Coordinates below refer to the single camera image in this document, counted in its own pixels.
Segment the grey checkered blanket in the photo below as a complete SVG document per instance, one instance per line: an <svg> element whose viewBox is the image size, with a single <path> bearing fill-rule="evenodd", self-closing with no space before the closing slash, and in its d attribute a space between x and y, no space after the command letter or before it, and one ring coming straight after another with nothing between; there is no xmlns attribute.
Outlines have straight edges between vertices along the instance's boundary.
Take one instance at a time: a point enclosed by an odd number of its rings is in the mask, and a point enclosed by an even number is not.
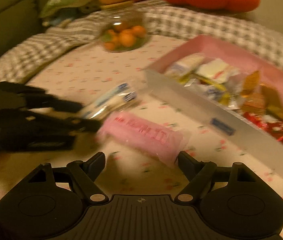
<svg viewBox="0 0 283 240"><path fill-rule="evenodd" d="M197 35L211 35L231 42L283 70L283 34L246 20L195 12L168 5L163 0L139 2L148 33L189 40ZM50 27L24 40L0 57L0 81L25 83L47 64L67 51L97 39L102 11L68 23Z"/></svg>

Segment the glass jar of kumquats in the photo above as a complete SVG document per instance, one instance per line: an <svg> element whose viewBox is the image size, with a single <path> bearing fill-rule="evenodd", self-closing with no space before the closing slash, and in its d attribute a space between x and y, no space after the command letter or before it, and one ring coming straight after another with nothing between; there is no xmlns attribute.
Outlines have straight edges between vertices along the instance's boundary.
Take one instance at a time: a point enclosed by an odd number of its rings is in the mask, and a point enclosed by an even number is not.
<svg viewBox="0 0 283 240"><path fill-rule="evenodd" d="M106 51L120 53L146 44L145 16L133 2L103 5L102 12L104 18L99 40Z"/></svg>

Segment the blue white biscuit packet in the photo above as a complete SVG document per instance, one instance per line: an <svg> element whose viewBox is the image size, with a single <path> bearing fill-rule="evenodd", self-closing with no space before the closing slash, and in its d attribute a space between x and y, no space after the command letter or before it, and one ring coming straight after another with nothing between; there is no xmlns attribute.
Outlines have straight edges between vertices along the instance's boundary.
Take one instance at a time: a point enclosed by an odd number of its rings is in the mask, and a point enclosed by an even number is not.
<svg viewBox="0 0 283 240"><path fill-rule="evenodd" d="M83 119L102 120L113 111L131 106L140 98L140 92L131 83L122 82L86 105L79 112Z"/></svg>

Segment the brown cracker packet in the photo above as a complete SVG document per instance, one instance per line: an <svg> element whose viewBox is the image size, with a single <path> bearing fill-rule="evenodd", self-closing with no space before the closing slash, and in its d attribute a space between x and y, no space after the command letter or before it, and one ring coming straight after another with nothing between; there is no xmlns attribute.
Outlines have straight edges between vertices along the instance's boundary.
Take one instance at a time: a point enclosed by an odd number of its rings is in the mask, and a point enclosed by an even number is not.
<svg viewBox="0 0 283 240"><path fill-rule="evenodd" d="M242 104L241 110L255 115L264 115L266 111L265 97L260 93L250 94Z"/></svg>

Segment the white red snack packet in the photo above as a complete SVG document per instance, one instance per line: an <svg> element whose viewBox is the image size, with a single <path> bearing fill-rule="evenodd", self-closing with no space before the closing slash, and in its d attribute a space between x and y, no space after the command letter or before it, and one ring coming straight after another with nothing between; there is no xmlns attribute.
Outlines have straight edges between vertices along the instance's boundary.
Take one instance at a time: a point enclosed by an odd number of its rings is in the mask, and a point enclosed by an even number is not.
<svg viewBox="0 0 283 240"><path fill-rule="evenodd" d="M222 59L214 59L208 63L201 64L196 74L214 81L218 84L226 83L230 77L240 74L237 67L231 66Z"/></svg>

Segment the yellow candy wrapper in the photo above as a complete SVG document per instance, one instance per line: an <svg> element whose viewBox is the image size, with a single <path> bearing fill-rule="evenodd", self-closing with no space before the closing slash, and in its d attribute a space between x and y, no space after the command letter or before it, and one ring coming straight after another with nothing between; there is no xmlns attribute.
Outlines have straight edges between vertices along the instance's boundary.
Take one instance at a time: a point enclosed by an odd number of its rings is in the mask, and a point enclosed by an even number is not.
<svg viewBox="0 0 283 240"><path fill-rule="evenodd" d="M197 74L188 74L179 77L177 81L188 89L196 92L206 92L207 90L217 89L220 92L226 92L224 85L218 84L215 81L207 79Z"/></svg>

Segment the orange foil snack packet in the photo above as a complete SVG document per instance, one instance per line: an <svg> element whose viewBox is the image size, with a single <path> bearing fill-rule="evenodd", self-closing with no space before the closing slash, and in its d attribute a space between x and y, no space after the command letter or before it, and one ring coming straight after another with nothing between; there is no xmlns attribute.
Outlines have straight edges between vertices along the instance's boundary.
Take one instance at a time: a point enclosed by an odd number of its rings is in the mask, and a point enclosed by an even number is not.
<svg viewBox="0 0 283 240"><path fill-rule="evenodd" d="M246 97L251 93L253 93L257 85L259 85L259 80L260 80L260 72L258 70L246 76L242 84L240 95L242 97Z"/></svg>

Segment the white coconut roll packet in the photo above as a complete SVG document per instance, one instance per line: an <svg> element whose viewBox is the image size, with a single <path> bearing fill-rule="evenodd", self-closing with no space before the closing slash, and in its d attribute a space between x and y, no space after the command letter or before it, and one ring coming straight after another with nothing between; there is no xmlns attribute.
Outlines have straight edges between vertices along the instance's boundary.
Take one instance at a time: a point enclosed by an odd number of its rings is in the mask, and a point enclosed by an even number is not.
<svg viewBox="0 0 283 240"><path fill-rule="evenodd" d="M164 72L164 75L173 79L180 79L203 64L206 57L200 53L190 54L172 63Z"/></svg>

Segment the small blue silver packet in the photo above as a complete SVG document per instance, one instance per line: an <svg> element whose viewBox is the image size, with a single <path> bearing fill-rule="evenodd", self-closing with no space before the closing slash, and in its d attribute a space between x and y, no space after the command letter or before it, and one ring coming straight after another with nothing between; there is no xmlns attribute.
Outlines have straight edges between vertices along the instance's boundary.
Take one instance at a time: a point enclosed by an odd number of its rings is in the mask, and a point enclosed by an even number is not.
<svg viewBox="0 0 283 240"><path fill-rule="evenodd" d="M197 85L198 90L210 100L219 102L220 104L228 104L230 95L224 86L215 85Z"/></svg>

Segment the gold foil snack packet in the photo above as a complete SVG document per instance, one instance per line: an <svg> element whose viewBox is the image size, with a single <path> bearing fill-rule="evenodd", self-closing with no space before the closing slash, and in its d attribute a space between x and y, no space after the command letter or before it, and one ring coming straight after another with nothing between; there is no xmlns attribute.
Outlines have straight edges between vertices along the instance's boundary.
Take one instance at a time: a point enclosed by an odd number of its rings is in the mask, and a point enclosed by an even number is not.
<svg viewBox="0 0 283 240"><path fill-rule="evenodd" d="M278 90L270 85L262 83L260 85L260 91L265 97L267 111L279 120L283 120L283 103Z"/></svg>

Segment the silver pink cardboard box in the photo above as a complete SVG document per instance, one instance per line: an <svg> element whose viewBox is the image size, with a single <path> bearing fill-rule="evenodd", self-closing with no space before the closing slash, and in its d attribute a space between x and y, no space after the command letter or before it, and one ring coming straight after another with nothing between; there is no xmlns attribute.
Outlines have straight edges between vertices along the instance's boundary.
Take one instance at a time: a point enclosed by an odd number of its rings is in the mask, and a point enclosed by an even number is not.
<svg viewBox="0 0 283 240"><path fill-rule="evenodd" d="M222 59L239 69L240 74L230 77L226 83L221 84L229 92L228 104L210 100L201 92L188 89L177 79L164 75L172 63L194 53L205 55L203 64L214 59ZM283 177L283 144L242 116L244 112L241 106L247 98L240 95L242 84L246 76L257 70L260 72L260 80L253 93L262 94L260 85L264 83L278 90L283 103L282 70L234 44L208 35L195 37L150 64L146 68L146 80L155 97L221 133L233 144ZM264 115L276 118L267 109Z"/></svg>

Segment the pink wafer snack packet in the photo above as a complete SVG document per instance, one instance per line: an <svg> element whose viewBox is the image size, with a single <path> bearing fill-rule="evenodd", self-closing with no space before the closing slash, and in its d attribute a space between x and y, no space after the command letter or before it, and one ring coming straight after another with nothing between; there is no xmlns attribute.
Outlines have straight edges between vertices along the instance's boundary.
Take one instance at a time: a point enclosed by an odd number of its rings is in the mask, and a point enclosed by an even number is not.
<svg viewBox="0 0 283 240"><path fill-rule="evenodd" d="M146 152L167 166L173 166L179 152L187 145L190 132L173 131L163 125L140 118L130 112L113 112L97 132L101 141L116 141Z"/></svg>

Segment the red foil snack bag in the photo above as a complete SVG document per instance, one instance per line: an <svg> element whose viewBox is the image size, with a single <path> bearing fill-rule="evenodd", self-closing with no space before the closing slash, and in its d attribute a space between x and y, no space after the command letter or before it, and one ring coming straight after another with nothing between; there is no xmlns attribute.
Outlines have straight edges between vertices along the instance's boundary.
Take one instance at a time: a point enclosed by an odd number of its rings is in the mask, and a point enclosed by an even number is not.
<svg viewBox="0 0 283 240"><path fill-rule="evenodd" d="M242 116L283 144L283 121L270 115L261 116L250 112L245 112Z"/></svg>

